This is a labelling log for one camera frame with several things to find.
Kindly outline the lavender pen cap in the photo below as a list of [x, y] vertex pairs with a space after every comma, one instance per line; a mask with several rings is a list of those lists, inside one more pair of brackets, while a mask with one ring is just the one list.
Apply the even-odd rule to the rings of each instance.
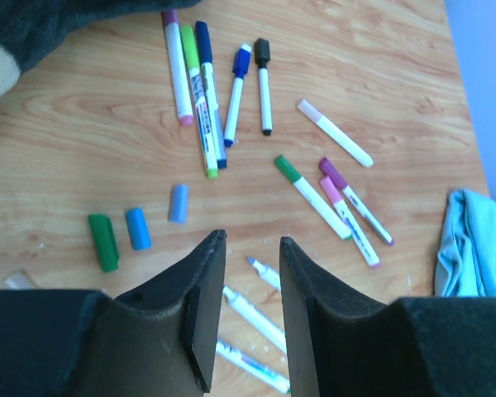
[[189, 186], [176, 184], [171, 189], [168, 220], [184, 224], [188, 217]]

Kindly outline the light blue marker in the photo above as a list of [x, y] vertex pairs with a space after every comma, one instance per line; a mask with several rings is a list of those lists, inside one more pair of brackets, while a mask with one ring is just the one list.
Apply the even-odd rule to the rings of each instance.
[[222, 294], [228, 304], [251, 326], [270, 340], [282, 353], [287, 354], [284, 331], [262, 314], [244, 295], [224, 285]]

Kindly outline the light blue pen cap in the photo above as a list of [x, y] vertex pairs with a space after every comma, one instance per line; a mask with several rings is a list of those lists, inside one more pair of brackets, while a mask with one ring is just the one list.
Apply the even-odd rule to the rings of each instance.
[[129, 209], [126, 211], [125, 218], [132, 248], [135, 251], [150, 249], [152, 242], [143, 210], [141, 208]]

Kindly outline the green pen cap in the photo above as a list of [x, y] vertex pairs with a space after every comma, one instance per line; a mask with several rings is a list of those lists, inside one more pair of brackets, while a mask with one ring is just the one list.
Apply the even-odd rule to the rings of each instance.
[[88, 225], [103, 272], [117, 270], [120, 256], [110, 218], [102, 214], [89, 214]]

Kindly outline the clear purple pen cap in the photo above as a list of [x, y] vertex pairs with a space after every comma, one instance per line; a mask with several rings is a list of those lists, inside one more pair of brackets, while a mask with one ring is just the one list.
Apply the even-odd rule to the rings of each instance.
[[2, 283], [6, 288], [14, 290], [39, 289], [39, 286], [24, 270], [11, 273]]

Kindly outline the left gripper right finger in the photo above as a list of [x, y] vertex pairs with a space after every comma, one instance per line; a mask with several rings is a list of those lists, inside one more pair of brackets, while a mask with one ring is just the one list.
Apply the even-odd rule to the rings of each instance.
[[382, 304], [279, 248], [294, 396], [496, 396], [496, 298]]

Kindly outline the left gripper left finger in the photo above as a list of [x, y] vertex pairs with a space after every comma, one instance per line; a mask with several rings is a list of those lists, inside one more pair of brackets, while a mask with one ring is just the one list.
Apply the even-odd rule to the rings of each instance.
[[111, 298], [0, 290], [0, 396], [201, 396], [212, 387], [227, 235]]

